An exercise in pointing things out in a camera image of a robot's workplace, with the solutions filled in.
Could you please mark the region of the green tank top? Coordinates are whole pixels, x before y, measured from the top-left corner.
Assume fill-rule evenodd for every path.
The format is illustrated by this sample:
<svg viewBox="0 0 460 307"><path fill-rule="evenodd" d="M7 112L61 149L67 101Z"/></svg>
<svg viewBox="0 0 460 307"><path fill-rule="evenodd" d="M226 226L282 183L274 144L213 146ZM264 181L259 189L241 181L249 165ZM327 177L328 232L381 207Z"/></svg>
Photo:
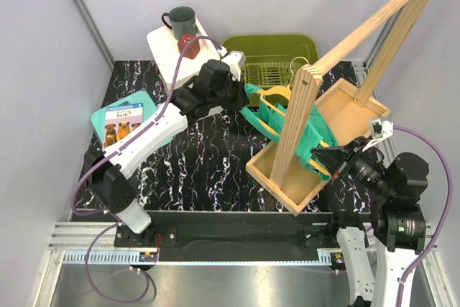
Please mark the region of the green tank top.
<svg viewBox="0 0 460 307"><path fill-rule="evenodd" d="M285 122L287 108L279 103L267 100L268 96L281 96L290 99L291 90L287 86L275 86L269 89L259 88L251 83L244 86L245 94L257 97L259 109L252 111L245 106L240 113L261 134L274 143L280 141L281 131ZM327 125L316 106L311 109L307 124L301 135L295 155L300 165L315 174L321 180L329 180L330 173L322 164L313 158L311 150L317 147L335 147L339 144L331 128Z"/></svg>

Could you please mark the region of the yellow clothes hanger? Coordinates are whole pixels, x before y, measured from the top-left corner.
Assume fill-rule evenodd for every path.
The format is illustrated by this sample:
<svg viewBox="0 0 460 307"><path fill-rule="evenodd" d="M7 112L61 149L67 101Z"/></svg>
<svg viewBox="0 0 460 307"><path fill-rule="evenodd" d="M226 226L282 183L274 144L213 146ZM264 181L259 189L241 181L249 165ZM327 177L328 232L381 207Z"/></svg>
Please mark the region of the yellow clothes hanger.
<svg viewBox="0 0 460 307"><path fill-rule="evenodd" d="M278 95L289 101L295 77L293 63L296 60L303 60L309 63L308 59L303 56L293 58L289 63L290 80L286 86L275 86L267 90L259 89L256 94L259 96L259 113L258 123L264 129L262 132L268 137L270 134L273 140L279 140L281 130L287 113L287 106L280 103L273 103L267 100L267 97ZM326 121L314 106L311 110L303 134L300 138L296 155L300 159L300 164L307 169L318 173L323 180L328 180L330 173L320 164L311 154L311 150L317 147L330 147L337 144L335 135L328 127Z"/></svg>

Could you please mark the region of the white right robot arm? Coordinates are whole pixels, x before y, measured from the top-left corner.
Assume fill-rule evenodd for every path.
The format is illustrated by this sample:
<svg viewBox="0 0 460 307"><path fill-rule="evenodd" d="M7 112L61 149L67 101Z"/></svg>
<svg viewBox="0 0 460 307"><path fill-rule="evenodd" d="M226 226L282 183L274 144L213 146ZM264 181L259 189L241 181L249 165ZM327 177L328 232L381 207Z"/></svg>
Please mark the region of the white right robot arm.
<svg viewBox="0 0 460 307"><path fill-rule="evenodd" d="M409 306L410 275L426 240L426 221L418 202L428 186L429 164L403 152L384 166L369 155L371 142L371 138L357 137L344 146L315 148L312 155L332 177L348 173L371 193L377 268L373 270L368 260L360 215L337 211L323 233L343 253L350 306Z"/></svg>

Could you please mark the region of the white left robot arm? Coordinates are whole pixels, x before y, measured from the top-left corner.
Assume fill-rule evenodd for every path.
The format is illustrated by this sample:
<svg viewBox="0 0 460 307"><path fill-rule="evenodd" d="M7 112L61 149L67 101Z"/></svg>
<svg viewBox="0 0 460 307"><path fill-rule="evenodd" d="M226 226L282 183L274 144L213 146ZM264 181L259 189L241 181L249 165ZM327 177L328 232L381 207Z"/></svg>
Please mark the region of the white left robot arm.
<svg viewBox="0 0 460 307"><path fill-rule="evenodd" d="M204 63L198 75L171 93L143 124L103 152L85 154L83 182L92 194L130 229L130 238L141 247L155 239L151 217L137 201L129 179L152 153L197 121L248 105L242 66L244 53L232 51L221 60Z"/></svg>

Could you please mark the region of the olive green plastic basket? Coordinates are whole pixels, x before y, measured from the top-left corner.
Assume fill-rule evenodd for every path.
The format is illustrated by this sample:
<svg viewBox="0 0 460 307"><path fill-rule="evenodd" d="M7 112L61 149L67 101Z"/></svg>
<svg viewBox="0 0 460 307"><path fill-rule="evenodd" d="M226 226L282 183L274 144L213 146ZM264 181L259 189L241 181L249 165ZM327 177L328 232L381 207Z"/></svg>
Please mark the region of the olive green plastic basket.
<svg viewBox="0 0 460 307"><path fill-rule="evenodd" d="M237 35L222 45L246 55L244 81L260 88L286 86L299 67L320 57L313 39L300 34Z"/></svg>

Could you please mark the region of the red brown die block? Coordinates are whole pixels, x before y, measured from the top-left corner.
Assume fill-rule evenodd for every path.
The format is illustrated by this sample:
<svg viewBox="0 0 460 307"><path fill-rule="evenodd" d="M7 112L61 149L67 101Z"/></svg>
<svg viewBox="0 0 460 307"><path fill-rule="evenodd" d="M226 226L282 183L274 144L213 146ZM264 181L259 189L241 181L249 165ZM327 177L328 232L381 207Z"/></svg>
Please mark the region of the red brown die block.
<svg viewBox="0 0 460 307"><path fill-rule="evenodd" d="M201 51L200 43L198 40L194 40L195 37L195 35L185 33L178 40L178 49L184 58L194 60Z"/></svg>

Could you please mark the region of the dark green mug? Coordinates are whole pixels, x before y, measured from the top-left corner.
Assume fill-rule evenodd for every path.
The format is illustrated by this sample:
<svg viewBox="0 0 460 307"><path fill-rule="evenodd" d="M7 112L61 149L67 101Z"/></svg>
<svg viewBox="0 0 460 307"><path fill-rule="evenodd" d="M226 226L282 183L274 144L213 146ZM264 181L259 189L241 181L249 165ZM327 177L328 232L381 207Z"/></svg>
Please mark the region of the dark green mug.
<svg viewBox="0 0 460 307"><path fill-rule="evenodd" d="M188 6L178 6L163 13L161 20L177 40L186 34L197 35L196 13Z"/></svg>

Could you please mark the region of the dog picture book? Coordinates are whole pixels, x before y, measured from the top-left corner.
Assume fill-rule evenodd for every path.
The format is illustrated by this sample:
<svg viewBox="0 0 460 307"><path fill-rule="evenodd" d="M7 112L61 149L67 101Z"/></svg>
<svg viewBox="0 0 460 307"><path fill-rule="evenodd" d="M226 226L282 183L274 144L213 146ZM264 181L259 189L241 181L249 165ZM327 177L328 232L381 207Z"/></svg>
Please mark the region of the dog picture book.
<svg viewBox="0 0 460 307"><path fill-rule="evenodd" d="M124 104L107 107L103 127L103 148L128 136L143 122L143 104Z"/></svg>

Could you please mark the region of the teal mat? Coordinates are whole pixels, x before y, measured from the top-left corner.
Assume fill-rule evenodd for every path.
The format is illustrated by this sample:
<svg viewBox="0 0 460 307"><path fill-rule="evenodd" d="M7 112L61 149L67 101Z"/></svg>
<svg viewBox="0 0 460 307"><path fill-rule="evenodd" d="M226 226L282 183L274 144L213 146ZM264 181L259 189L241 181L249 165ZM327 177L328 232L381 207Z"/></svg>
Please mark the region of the teal mat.
<svg viewBox="0 0 460 307"><path fill-rule="evenodd" d="M125 138L146 122L157 106L145 91L137 91L91 115L94 132L105 149Z"/></svg>

